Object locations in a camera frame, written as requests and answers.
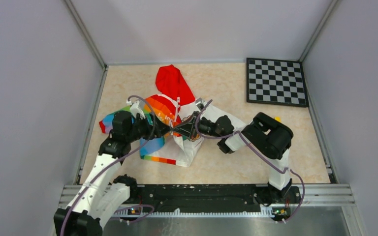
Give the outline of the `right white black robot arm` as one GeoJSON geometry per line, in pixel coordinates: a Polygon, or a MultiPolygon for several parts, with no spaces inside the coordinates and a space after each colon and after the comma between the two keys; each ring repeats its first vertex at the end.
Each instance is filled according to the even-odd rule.
{"type": "Polygon", "coordinates": [[[289,196],[292,179],[288,172],[288,156],[293,132],[279,121],[258,113],[249,124],[237,130],[227,115],[212,121],[194,112],[172,131],[189,138],[218,139],[218,147],[226,154],[249,147],[270,166],[270,199],[281,203],[289,196]]]}

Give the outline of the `rainbow white red hooded jacket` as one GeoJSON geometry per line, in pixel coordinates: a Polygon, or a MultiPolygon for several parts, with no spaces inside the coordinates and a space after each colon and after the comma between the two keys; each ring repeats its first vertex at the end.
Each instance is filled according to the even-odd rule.
{"type": "MultiPolygon", "coordinates": [[[[140,143],[138,153],[142,159],[189,167],[201,147],[204,137],[190,141],[177,133],[173,133],[172,128],[180,124],[184,118],[190,116],[193,112],[200,112],[202,117],[212,121],[216,121],[220,116],[227,115],[235,123],[237,130],[246,125],[234,115],[206,102],[204,102],[203,110],[200,111],[195,105],[195,101],[198,98],[192,93],[180,70],[173,65],[160,67],[155,85],[158,90],[157,94],[136,100],[144,102],[145,114],[152,113],[157,116],[163,123],[171,127],[171,131],[160,138],[154,138],[148,142],[144,139],[137,141],[140,143]]],[[[130,106],[135,101],[129,101],[125,107],[115,112],[129,111],[130,106]]],[[[115,112],[108,114],[99,122],[101,131],[107,134],[107,137],[112,128],[111,115],[115,112]]]]}

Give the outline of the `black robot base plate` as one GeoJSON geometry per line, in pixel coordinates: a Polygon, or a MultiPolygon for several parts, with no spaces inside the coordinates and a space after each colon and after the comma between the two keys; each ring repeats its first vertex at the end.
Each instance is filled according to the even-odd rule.
{"type": "Polygon", "coordinates": [[[297,186],[284,197],[266,184],[146,184],[132,188],[125,205],[147,204],[155,212],[238,213],[259,212],[264,207],[299,203],[297,186]]]}

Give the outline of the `black white checkerboard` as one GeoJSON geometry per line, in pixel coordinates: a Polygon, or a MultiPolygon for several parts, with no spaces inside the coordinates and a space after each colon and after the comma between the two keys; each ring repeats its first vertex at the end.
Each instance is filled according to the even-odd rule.
{"type": "Polygon", "coordinates": [[[302,63],[246,58],[246,101],[308,107],[308,91],[302,63]]]}

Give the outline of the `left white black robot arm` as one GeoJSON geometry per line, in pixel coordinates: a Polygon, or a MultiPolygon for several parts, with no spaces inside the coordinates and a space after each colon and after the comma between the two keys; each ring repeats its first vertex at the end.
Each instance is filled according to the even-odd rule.
{"type": "Polygon", "coordinates": [[[131,143],[160,138],[171,130],[152,113],[133,115],[118,111],[111,115],[112,128],[100,145],[94,166],[73,200],[54,214],[58,236],[100,236],[109,219],[119,206],[133,203],[138,197],[137,188],[109,182],[125,158],[133,154],[131,143]]]}

